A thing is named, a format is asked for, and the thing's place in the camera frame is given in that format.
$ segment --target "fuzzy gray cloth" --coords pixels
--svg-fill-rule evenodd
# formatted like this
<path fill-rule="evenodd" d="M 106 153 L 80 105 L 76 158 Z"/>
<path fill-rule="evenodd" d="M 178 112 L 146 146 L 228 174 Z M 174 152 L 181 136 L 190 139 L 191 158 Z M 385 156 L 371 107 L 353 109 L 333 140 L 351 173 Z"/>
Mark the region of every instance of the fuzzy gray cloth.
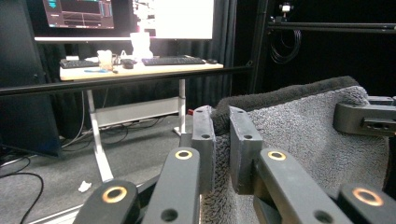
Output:
<path fill-rule="evenodd" d="M 366 105 L 367 97 L 351 77 L 338 77 L 220 102 L 212 114 L 219 135 L 216 186 L 203 197 L 202 223 L 258 223 L 252 196 L 236 195 L 231 185 L 228 105 L 246 110 L 269 147 L 287 150 L 330 193 L 343 183 L 381 189 L 389 162 L 388 138 L 339 133 L 332 127 L 337 103 Z"/>

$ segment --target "keyboard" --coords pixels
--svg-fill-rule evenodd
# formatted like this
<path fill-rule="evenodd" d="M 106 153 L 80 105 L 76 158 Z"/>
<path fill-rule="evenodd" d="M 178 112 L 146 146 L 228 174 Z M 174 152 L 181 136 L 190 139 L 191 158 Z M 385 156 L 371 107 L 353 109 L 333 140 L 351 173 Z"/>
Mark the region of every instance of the keyboard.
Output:
<path fill-rule="evenodd" d="M 166 57 L 166 58 L 152 58 L 152 59 L 142 59 L 142 63 L 145 66 L 154 65 L 183 65 L 183 64 L 205 64 L 205 62 L 200 58 L 192 57 Z"/>
<path fill-rule="evenodd" d="M 61 60 L 59 62 L 61 67 L 63 69 L 68 69 L 68 68 L 81 68 L 81 67 L 97 67 L 99 66 L 99 63 L 94 63 L 91 61 L 85 61 L 85 60 L 79 60 L 79 61 L 66 61 L 66 60 Z"/>

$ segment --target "monitor screen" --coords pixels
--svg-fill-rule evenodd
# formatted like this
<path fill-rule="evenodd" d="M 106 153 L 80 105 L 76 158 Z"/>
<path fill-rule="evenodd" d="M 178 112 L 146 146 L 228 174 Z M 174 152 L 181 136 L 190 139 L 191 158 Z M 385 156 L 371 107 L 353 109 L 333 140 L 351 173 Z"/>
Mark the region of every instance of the monitor screen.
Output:
<path fill-rule="evenodd" d="M 214 0 L 135 0 L 140 31 L 165 39 L 211 39 Z"/>
<path fill-rule="evenodd" d="M 130 40 L 133 0 L 27 0 L 36 41 Z"/>
<path fill-rule="evenodd" d="M 214 0 L 27 0 L 36 41 L 211 39 Z"/>
<path fill-rule="evenodd" d="M 114 29 L 110 0 L 43 0 L 49 27 Z"/>

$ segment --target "white desk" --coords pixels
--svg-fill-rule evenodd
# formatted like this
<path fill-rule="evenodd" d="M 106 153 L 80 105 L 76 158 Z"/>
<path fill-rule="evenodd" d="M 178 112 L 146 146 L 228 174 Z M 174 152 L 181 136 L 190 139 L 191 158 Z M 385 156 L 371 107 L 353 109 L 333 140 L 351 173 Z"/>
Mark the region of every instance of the white desk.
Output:
<path fill-rule="evenodd" d="M 121 65 L 114 67 L 117 73 L 108 72 L 84 72 L 85 70 L 99 70 L 99 68 L 75 68 L 62 69 L 62 81 L 79 81 L 92 78 L 107 78 L 107 77 L 126 77 L 126 76 L 144 76 L 147 74 L 160 74 L 171 72 L 189 72 L 206 69 L 222 68 L 222 64 L 194 64 L 194 65 L 165 65 L 165 66 L 145 66 L 142 63 L 134 65 L 134 69 L 123 69 Z M 127 121 L 134 121 L 139 119 L 147 119 L 162 115 L 178 113 L 180 123 L 175 131 L 178 134 L 185 132 L 185 118 L 186 118 L 186 81 L 181 79 L 179 81 L 179 95 L 178 97 L 156 100 L 145 103 L 137 103 L 130 105 L 118 105 L 113 107 L 96 109 L 93 103 L 92 90 L 87 91 L 88 102 L 90 107 L 90 115 L 92 122 L 93 137 L 95 146 L 93 147 L 96 161 L 98 163 L 99 172 L 102 181 L 113 179 L 110 166 L 108 164 L 106 154 L 103 150 L 99 127 L 123 123 Z"/>

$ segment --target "cup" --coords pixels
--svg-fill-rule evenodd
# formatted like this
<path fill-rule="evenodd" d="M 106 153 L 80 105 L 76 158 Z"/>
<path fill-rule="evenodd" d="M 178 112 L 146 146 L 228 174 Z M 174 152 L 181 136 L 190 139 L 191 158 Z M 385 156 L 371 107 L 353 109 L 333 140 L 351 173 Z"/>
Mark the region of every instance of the cup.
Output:
<path fill-rule="evenodd" d="M 153 54 L 149 50 L 149 33 L 131 33 L 131 42 L 134 51 L 132 57 L 140 62 L 144 58 L 152 58 Z"/>
<path fill-rule="evenodd" d="M 100 69 L 113 70 L 113 55 L 111 50 L 98 50 L 98 60 Z"/>

